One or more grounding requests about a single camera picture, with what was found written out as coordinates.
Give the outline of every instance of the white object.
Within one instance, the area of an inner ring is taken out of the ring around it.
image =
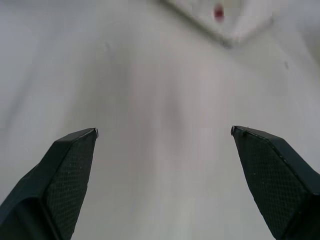
[[[288,0],[166,0],[226,45],[242,42],[268,25]],[[223,8],[217,18],[215,8]]]

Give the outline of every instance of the white backdrop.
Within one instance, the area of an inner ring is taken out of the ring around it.
[[[281,136],[320,172],[319,66],[295,18],[225,49],[153,2],[24,4],[1,5],[30,40],[0,46],[21,71],[1,89],[24,83],[8,87],[0,202],[54,140],[97,127],[72,239],[273,239],[230,129]]]

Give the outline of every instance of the red dot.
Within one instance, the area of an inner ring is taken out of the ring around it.
[[[222,22],[225,18],[224,7],[220,3],[217,3],[214,7],[213,14],[215,20],[217,20],[218,22]]]

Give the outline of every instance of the textured rubber pad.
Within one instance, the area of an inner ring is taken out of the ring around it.
[[[272,235],[282,239],[308,190],[268,139],[239,128],[233,136],[254,201]]]
[[[73,143],[44,193],[44,201],[63,240],[70,240],[84,201],[96,137]]]

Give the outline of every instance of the red mark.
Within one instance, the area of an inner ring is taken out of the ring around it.
[[[213,10],[214,19],[218,22],[222,22],[225,18],[225,9],[221,3],[217,3]]]

